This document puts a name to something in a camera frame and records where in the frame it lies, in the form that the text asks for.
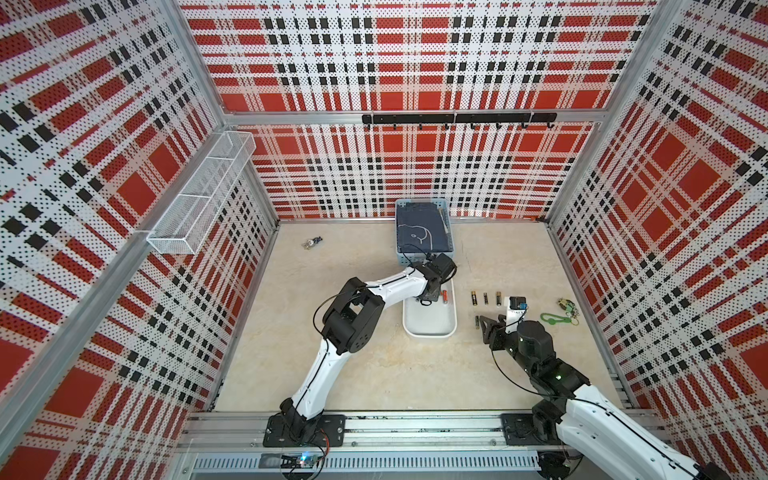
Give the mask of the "white plastic storage tray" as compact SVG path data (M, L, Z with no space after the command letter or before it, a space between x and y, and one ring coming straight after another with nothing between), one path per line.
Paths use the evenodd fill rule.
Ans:
M402 325L411 338L424 342L442 341L456 332L458 320L454 282L447 282L442 290L448 292L448 304L443 304L442 295L429 306L422 305L416 298L403 302Z

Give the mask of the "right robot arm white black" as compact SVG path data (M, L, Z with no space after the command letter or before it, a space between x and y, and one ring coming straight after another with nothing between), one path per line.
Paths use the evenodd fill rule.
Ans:
M590 380L560 359L552 336L535 321L479 316L483 343L504 351L527 374L534 430L559 440L613 479L727 479L717 464L702 464L676 451L616 407Z

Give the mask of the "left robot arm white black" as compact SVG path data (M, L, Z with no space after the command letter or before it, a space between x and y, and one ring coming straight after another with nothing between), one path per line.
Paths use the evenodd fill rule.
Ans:
M384 279L349 279L338 294L324 302L328 309L318 329L321 343L317 357L299 389L268 419L263 445L341 446L347 417L327 413L325 406L343 367L369 343L386 308L406 300L416 300L422 306L436 303L442 285L456 272L454 261L440 253L429 254L424 262Z

